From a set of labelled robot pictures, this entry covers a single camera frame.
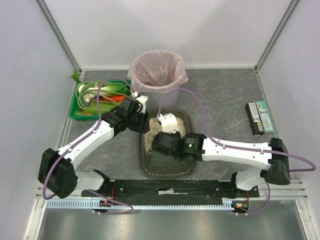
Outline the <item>dark translucent litter box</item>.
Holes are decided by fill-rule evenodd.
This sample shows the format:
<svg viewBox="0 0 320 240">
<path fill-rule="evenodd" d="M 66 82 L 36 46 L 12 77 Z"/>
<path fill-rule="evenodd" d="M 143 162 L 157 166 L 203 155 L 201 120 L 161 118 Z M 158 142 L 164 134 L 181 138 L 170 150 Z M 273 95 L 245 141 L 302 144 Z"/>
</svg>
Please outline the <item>dark translucent litter box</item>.
<svg viewBox="0 0 320 240">
<path fill-rule="evenodd" d="M 157 118 L 158 111 L 152 110 L 150 119 Z M 162 155 L 151 150 L 149 155 L 146 154 L 144 146 L 145 134 L 139 135 L 139 167 L 141 173 L 153 180 L 175 180 L 191 176 L 196 168 L 197 163 L 193 160 L 176 161 L 171 156 Z"/>
</svg>

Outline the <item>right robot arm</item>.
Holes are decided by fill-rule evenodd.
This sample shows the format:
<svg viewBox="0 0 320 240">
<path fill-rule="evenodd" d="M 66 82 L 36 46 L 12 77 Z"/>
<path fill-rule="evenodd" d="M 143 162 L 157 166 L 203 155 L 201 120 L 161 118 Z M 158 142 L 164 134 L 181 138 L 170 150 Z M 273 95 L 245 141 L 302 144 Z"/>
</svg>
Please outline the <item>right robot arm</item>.
<svg viewBox="0 0 320 240">
<path fill-rule="evenodd" d="M 245 143 L 212 141 L 200 133 L 159 132 L 151 149 L 176 161 L 224 161 L 248 165 L 249 168 L 232 174 L 228 191 L 249 192 L 257 185 L 268 183 L 287 186 L 291 183 L 288 150 L 279 138 L 270 142 Z"/>
</svg>

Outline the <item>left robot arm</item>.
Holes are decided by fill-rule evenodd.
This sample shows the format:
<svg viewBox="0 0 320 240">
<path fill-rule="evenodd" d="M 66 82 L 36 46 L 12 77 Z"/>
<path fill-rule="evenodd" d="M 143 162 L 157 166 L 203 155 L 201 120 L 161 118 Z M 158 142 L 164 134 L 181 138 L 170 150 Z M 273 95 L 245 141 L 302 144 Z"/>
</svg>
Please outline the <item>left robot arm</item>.
<svg viewBox="0 0 320 240">
<path fill-rule="evenodd" d="M 80 163 L 103 143 L 129 129 L 145 134 L 150 130 L 149 98 L 126 96 L 119 106 L 102 114 L 101 118 L 73 142 L 42 154 L 38 181 L 61 199 L 74 191 L 99 190 L 109 178 L 99 170 L 77 171 Z"/>
</svg>

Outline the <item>pile of pellet cat litter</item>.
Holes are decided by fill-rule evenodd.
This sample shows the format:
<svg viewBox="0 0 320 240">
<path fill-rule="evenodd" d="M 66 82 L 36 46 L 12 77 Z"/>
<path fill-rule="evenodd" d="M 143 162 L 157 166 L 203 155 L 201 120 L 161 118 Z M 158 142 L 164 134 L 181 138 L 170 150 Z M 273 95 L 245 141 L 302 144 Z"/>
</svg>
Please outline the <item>pile of pellet cat litter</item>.
<svg viewBox="0 0 320 240">
<path fill-rule="evenodd" d="M 176 119 L 177 119 L 177 124 L 178 124 L 178 130 L 180 132 L 180 135 L 183 137 L 186 134 L 185 124 L 181 118 L 177 117 Z M 157 118 L 151 118 L 149 120 L 149 127 L 150 127 L 149 132 L 147 132 L 144 135 L 144 149 L 145 149 L 146 155 L 149 155 L 152 151 L 151 146 L 152 146 L 152 141 L 153 141 L 154 137 L 159 132 L 162 131 L 162 126 L 158 122 Z"/>
</svg>

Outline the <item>black cardboard box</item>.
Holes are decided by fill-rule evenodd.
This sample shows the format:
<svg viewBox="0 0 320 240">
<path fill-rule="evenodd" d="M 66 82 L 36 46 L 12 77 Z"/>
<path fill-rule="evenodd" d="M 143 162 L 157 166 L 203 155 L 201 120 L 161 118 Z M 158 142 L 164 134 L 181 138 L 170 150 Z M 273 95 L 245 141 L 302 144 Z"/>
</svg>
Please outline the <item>black cardboard box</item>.
<svg viewBox="0 0 320 240">
<path fill-rule="evenodd" d="M 248 116 L 250 128 L 254 136 L 262 136 L 265 134 L 265 130 L 260 119 L 258 108 L 255 102 L 247 102 L 245 110 Z"/>
</svg>

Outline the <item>teal cardboard box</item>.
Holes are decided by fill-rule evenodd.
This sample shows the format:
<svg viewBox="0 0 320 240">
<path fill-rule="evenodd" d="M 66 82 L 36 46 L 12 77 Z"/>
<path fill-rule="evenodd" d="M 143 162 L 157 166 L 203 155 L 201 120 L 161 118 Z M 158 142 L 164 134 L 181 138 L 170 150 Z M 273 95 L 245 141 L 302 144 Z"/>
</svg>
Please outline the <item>teal cardboard box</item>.
<svg viewBox="0 0 320 240">
<path fill-rule="evenodd" d="M 264 132 L 274 133 L 275 132 L 274 124 L 270 116 L 270 113 L 268 111 L 266 103 L 264 101 L 256 101 L 255 105 L 257 107 Z"/>
</svg>

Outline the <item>orange carrot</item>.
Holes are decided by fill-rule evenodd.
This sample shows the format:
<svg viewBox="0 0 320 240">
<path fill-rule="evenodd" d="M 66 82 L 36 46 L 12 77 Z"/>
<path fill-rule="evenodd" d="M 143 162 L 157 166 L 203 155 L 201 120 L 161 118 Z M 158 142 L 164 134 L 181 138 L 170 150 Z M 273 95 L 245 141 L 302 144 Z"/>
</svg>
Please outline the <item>orange carrot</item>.
<svg viewBox="0 0 320 240">
<path fill-rule="evenodd" d="M 99 99 L 103 102 L 120 103 L 125 97 L 126 97 L 125 95 L 115 95 L 115 96 L 100 97 Z"/>
</svg>

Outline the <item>purple vegetable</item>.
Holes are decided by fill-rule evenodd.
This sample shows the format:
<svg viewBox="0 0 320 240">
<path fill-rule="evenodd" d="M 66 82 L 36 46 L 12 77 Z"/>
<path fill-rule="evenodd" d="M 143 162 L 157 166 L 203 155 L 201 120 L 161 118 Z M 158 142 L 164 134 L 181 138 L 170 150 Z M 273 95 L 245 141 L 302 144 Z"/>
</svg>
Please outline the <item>purple vegetable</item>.
<svg viewBox="0 0 320 240">
<path fill-rule="evenodd" d="M 89 104 L 96 103 L 96 102 L 108 102 L 108 101 L 109 100 L 105 97 L 100 96 L 99 98 L 97 98 L 97 96 L 95 96 L 89 100 Z"/>
</svg>

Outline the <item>pink plastic bin liner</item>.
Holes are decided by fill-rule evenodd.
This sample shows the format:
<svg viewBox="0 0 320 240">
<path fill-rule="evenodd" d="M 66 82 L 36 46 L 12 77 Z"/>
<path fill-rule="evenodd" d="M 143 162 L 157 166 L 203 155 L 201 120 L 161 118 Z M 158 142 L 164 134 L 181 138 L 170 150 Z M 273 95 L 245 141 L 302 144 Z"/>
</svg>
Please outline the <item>pink plastic bin liner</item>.
<svg viewBox="0 0 320 240">
<path fill-rule="evenodd" d="M 189 80 L 183 57 L 169 50 L 139 55 L 131 63 L 127 77 L 138 93 L 166 93 Z"/>
</svg>

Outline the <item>green leafy vegetable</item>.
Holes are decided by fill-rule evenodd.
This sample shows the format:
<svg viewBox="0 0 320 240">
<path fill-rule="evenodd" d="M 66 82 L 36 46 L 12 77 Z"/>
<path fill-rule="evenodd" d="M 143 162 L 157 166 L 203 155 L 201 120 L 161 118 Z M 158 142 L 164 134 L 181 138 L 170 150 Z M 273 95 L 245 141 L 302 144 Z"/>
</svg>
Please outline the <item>green leafy vegetable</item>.
<svg viewBox="0 0 320 240">
<path fill-rule="evenodd" d="M 79 83 L 80 82 L 80 74 L 77 71 L 77 69 L 74 69 L 72 72 L 72 75 L 69 76 L 70 79 L 74 80 L 75 82 Z"/>
</svg>

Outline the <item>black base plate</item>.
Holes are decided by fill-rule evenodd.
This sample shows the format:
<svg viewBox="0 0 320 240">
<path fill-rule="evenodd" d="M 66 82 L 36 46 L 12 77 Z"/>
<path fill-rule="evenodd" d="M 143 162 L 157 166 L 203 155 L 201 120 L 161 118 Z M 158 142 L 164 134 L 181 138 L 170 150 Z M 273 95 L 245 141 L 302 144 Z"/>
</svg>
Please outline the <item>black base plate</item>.
<svg viewBox="0 0 320 240">
<path fill-rule="evenodd" d="M 150 179 L 116 179 L 106 180 L 97 193 L 124 201 L 128 198 L 159 197 L 164 195 L 202 196 L 214 199 L 258 198 L 257 186 L 250 190 L 240 190 L 231 181 L 219 180 L 150 180 Z"/>
</svg>

